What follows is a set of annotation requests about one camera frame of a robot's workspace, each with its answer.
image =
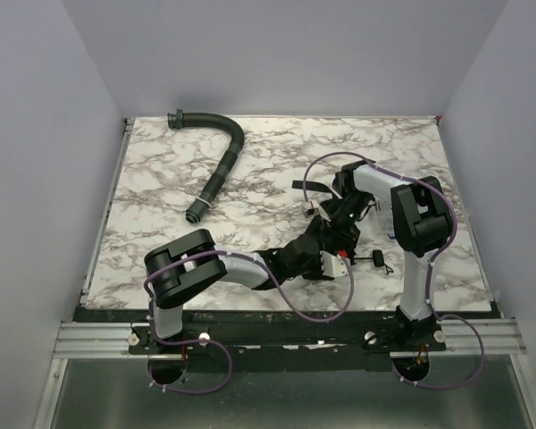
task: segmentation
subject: black hose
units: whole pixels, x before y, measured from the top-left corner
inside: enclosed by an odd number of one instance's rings
[[[177,109],[177,113],[168,114],[167,119],[171,129],[180,130],[187,127],[216,128],[229,133],[231,136],[229,148],[224,152],[221,162],[218,163],[213,175],[185,214],[187,221],[190,223],[199,223],[206,210],[213,203],[219,190],[221,190],[224,181],[226,181],[230,170],[232,170],[239,157],[240,150],[244,147],[244,131],[232,119],[219,114],[184,114],[182,110]]]

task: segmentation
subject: black strap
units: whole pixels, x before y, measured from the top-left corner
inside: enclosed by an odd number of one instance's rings
[[[302,181],[292,181],[292,189],[303,189]],[[333,198],[337,198],[330,187],[320,183],[319,181],[306,181],[306,190],[311,190],[313,192],[323,192],[326,194],[332,194]]]

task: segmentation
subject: table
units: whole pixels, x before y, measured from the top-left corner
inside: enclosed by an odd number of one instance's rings
[[[433,118],[232,117],[246,144],[230,178],[203,222],[191,225],[184,212],[205,185],[229,137],[219,130],[169,130],[166,118],[137,118],[130,137],[88,293],[90,309],[147,308],[143,257],[196,228],[210,230],[218,244],[252,251],[285,245],[304,231],[302,192],[291,182],[303,177],[318,156],[344,150],[365,155],[395,172],[436,176],[455,204],[456,241],[440,257],[435,292],[439,310],[488,311],[482,280],[458,191]],[[349,156],[328,158],[310,180],[331,184]],[[311,194],[317,198],[325,195]],[[356,292],[349,310],[393,310],[403,288],[403,251],[381,230],[375,212],[358,224],[358,254],[380,248],[395,273],[363,262],[354,267]],[[284,284],[300,310],[332,311],[348,296],[348,278]],[[217,282],[185,305],[190,309],[288,310],[276,290],[252,291]]]

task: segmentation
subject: gray floor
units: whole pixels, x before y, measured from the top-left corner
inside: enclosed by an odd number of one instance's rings
[[[476,364],[476,357],[440,357],[427,380],[458,381]],[[226,389],[194,397],[149,389],[145,368],[71,362],[53,427],[531,428],[508,357],[490,358],[477,383],[443,392],[414,389],[391,373],[236,373]],[[221,376],[203,377],[212,384]]]

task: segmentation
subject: white wall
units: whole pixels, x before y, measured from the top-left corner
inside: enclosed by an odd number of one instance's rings
[[[0,428],[32,425],[121,133],[59,0],[0,0]]]
[[[490,286],[536,376],[536,0],[510,0],[445,112],[442,135]]]
[[[63,0],[121,112],[442,114],[507,0]]]

